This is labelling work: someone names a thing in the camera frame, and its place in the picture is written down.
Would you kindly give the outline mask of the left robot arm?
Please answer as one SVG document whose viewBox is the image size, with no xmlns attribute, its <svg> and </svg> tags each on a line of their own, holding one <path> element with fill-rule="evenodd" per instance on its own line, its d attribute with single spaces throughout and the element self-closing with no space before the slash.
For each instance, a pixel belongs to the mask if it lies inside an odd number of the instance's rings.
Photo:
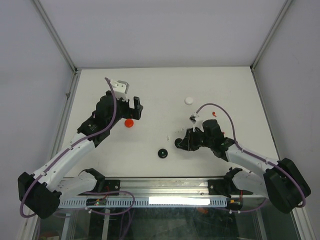
<svg viewBox="0 0 320 240">
<path fill-rule="evenodd" d="M 85 169 L 79 176 L 63 181 L 65 175 L 89 152 L 98 147 L 121 119 L 139 120 L 144 107 L 139 97 L 133 98 L 134 107 L 123 96 L 107 91 L 96 104 L 91 116 L 77 129 L 69 144 L 48 163 L 32 174 L 23 172 L 17 179 L 21 201 L 19 213 L 23 218 L 24 207 L 41 219 L 50 217 L 60 203 L 79 194 L 102 194 L 106 178 L 93 168 Z"/>
</svg>

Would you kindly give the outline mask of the white earbud case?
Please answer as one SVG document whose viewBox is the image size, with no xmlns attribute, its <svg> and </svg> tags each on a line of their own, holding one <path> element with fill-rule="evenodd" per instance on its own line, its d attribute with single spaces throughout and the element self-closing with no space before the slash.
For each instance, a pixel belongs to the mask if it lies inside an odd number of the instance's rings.
<svg viewBox="0 0 320 240">
<path fill-rule="evenodd" d="M 194 99 L 192 97 L 186 97 L 184 99 L 184 103 L 188 106 L 192 105 L 194 103 Z"/>
</svg>

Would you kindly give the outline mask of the black earbud case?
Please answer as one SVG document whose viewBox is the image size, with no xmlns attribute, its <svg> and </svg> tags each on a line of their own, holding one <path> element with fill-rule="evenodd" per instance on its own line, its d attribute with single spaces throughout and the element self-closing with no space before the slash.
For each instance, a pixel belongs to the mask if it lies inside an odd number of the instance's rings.
<svg viewBox="0 0 320 240">
<path fill-rule="evenodd" d="M 168 156 L 168 151 L 165 148 L 161 148 L 157 152 L 158 157 L 161 159 L 165 159 Z"/>
<path fill-rule="evenodd" d="M 181 148 L 181 142 L 183 141 L 182 138 L 176 138 L 174 141 L 174 145 L 176 148 L 180 149 Z"/>
</svg>

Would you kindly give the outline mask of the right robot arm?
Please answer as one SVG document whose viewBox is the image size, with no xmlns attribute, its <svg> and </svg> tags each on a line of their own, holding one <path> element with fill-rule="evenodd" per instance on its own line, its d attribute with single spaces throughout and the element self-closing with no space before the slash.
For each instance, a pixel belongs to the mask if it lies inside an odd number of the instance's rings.
<svg viewBox="0 0 320 240">
<path fill-rule="evenodd" d="M 219 159 L 236 164 L 224 175 L 220 194 L 230 197 L 245 190 L 269 200 L 282 213 L 303 207 L 311 189 L 296 164 L 289 158 L 276 160 L 250 152 L 235 140 L 224 136 L 217 120 L 186 130 L 184 138 L 174 141 L 177 149 L 188 152 L 208 148 Z"/>
</svg>

